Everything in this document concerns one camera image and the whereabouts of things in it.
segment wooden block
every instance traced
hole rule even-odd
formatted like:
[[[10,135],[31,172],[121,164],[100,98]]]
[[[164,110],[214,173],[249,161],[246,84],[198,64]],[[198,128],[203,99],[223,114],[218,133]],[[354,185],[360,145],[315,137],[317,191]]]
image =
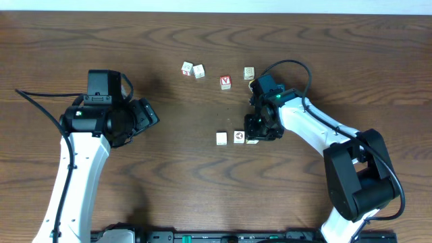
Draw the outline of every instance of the wooden block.
[[[227,144],[227,133],[217,132],[216,133],[216,145],[226,145]]]
[[[194,64],[188,63],[187,61],[185,61],[183,63],[183,66],[182,66],[182,73],[183,73],[183,75],[191,76],[192,75],[192,67],[193,66],[194,66]]]
[[[204,77],[205,73],[204,73],[204,67],[202,64],[194,66],[193,70],[194,70],[195,78]]]
[[[244,143],[244,131],[234,131],[234,143]]]
[[[222,76],[221,77],[221,89],[229,89],[231,88],[231,77],[229,76]]]
[[[253,67],[245,67],[243,74],[245,80],[253,80],[255,77],[255,70]]]

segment wooden table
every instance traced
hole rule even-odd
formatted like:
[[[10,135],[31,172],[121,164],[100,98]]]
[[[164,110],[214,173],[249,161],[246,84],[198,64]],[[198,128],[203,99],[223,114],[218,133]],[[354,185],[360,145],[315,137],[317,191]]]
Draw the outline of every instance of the wooden table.
[[[94,206],[118,221],[177,230],[319,227],[332,208],[323,159],[297,135],[233,144],[252,111],[242,72],[282,59],[313,71],[309,98],[336,120],[383,135],[407,205],[373,222],[399,242],[432,239],[432,18],[426,16],[3,12],[0,14],[0,242],[29,242],[51,196],[57,128],[15,88],[86,92],[89,69],[127,74],[161,122],[111,151]],[[181,74],[202,63],[205,77]],[[273,72],[302,90],[294,64]],[[219,77],[230,75],[231,90]],[[37,98],[55,117],[72,99]],[[228,132],[216,146],[215,133]],[[398,210],[395,200],[380,215]]]

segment white robotic arm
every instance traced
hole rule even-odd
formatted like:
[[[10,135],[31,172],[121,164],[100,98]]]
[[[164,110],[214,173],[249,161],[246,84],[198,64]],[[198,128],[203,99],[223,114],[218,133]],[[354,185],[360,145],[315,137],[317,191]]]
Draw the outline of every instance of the white robotic arm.
[[[72,132],[68,138],[75,152],[76,168],[72,173],[69,190],[60,218],[59,242],[88,243],[92,225],[93,206],[102,168],[109,156],[111,146],[102,135],[91,132]],[[52,242],[55,215],[68,173],[69,151],[65,139],[61,139],[60,165],[47,214],[33,243]]]
[[[130,86],[128,96],[122,79]],[[133,92],[126,76],[111,70],[90,70],[87,94],[35,94],[17,90],[47,115],[63,135],[59,171],[47,214],[34,243],[91,242],[91,217],[97,186],[111,148],[132,142],[134,136],[159,122],[146,99],[132,100]],[[28,95],[78,98],[58,122]],[[127,227],[112,229],[97,240],[136,243],[134,229]]]
[[[376,163],[377,158],[360,145],[379,150],[389,161],[381,135],[374,130],[362,133],[335,121],[301,92],[285,91],[284,85],[276,84],[268,74],[251,81],[249,87],[255,114],[244,118],[246,139],[275,140],[289,130],[323,155],[329,196],[335,207],[322,225],[321,234],[327,242],[349,243],[356,239],[365,221],[399,194],[385,165]],[[366,161],[368,167],[356,172],[353,165]],[[387,166],[392,170],[391,162]]]
[[[305,98],[306,105],[309,109],[318,115],[321,119],[324,119],[327,123],[332,124],[335,127],[339,127],[341,130],[349,133],[352,136],[356,136],[359,131],[354,128],[349,128],[322,111],[318,110],[311,104],[308,98]],[[323,151],[330,147],[332,144],[341,144],[349,141],[349,138],[342,134],[338,134],[322,122],[315,119],[306,112],[302,105],[302,98],[296,97],[279,108],[279,118],[282,126],[294,132],[303,138],[309,145],[323,155]],[[357,159],[352,160],[353,164],[357,163]],[[357,231],[362,227],[365,219],[376,214],[379,209],[373,209],[366,213],[361,220],[353,223],[350,220],[344,219],[338,210],[333,208],[329,219],[321,227],[321,233],[327,242],[341,242],[348,243],[352,237],[357,234]]]

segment black cable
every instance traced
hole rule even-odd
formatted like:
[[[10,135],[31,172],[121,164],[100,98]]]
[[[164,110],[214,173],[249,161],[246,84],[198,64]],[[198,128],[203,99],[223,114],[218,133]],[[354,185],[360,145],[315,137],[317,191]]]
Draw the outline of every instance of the black cable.
[[[396,183],[396,188],[398,188],[399,193],[400,193],[400,208],[399,211],[397,213],[395,213],[392,216],[387,216],[387,217],[368,217],[365,219],[365,221],[369,221],[369,220],[392,220],[392,219],[397,219],[398,217],[400,217],[402,215],[402,213],[405,210],[405,204],[406,204],[406,199],[405,199],[405,192],[404,189],[402,188],[402,185],[400,183],[400,180],[398,179],[398,177],[396,176],[396,174],[392,171],[392,169],[390,169],[390,167],[387,165],[387,163],[384,161],[384,158],[372,147],[368,146],[367,144],[365,144],[364,142],[360,141],[358,138],[351,136],[350,134],[340,130],[339,127],[335,127],[331,124],[329,124],[328,122],[326,122],[324,119],[321,119],[318,115],[314,114],[310,109],[309,106],[306,105],[306,102],[304,101],[307,95],[307,92],[309,91],[309,88],[311,87],[312,84],[312,73],[309,70],[309,68],[304,65],[302,62],[300,61],[296,61],[296,60],[282,60],[282,61],[278,61],[277,63],[274,63],[273,65],[269,66],[266,70],[264,70],[264,72],[261,75],[264,75],[265,73],[267,73],[271,68],[274,68],[275,66],[281,64],[281,63],[297,63],[298,65],[301,65],[308,73],[308,83],[306,85],[306,88],[303,91],[303,96],[302,96],[302,105],[304,107],[304,109],[311,115],[313,116],[315,119],[317,119],[318,121],[320,121],[322,124],[328,126],[329,128],[331,128],[332,130],[335,130],[335,132],[338,132],[342,135],[344,135],[345,137],[355,141],[355,143],[357,143],[357,145],[363,147],[363,149],[367,152],[369,152],[370,154],[372,154],[372,156],[374,156],[374,158],[376,158],[378,160],[378,162],[380,162],[385,168],[386,170],[389,172],[390,176],[394,179],[394,182]]]
[[[134,96],[134,87],[132,86],[132,83],[129,81],[129,78],[126,77],[125,74],[121,74],[121,77],[126,81],[130,88],[130,93],[124,100],[125,103],[129,103],[129,101],[131,101],[132,97]]]
[[[20,90],[25,95],[32,95],[32,96],[38,96],[38,97],[74,97],[74,96],[80,96],[82,93],[71,93],[71,94],[44,94],[44,93],[34,93],[34,92],[27,92]]]
[[[40,111],[42,111],[54,123],[54,125],[60,131],[60,134],[65,139],[66,145],[67,145],[67,150],[69,151],[69,165],[68,165],[68,171],[67,171],[67,175],[66,175],[65,186],[63,187],[63,192],[61,193],[59,207],[57,208],[57,213],[55,215],[55,221],[54,221],[53,243],[57,243],[58,242],[58,237],[59,237],[59,225],[60,225],[61,212],[63,211],[63,206],[65,204],[66,194],[68,193],[70,179],[72,177],[72,172],[74,170],[74,151],[72,149],[72,145],[71,145],[71,143],[69,141],[68,135],[66,134],[66,131],[63,129],[63,127],[61,127],[60,123],[44,107],[42,107],[41,105],[39,105],[36,101],[34,101],[33,99],[31,99],[27,95],[27,94],[31,94],[31,95],[41,96],[41,94],[34,94],[34,93],[31,93],[31,92],[24,92],[24,91],[21,91],[21,90],[18,90],[18,89],[15,89],[15,91],[19,95],[21,95],[23,98],[25,98],[27,101],[29,101],[30,103],[32,103]]]

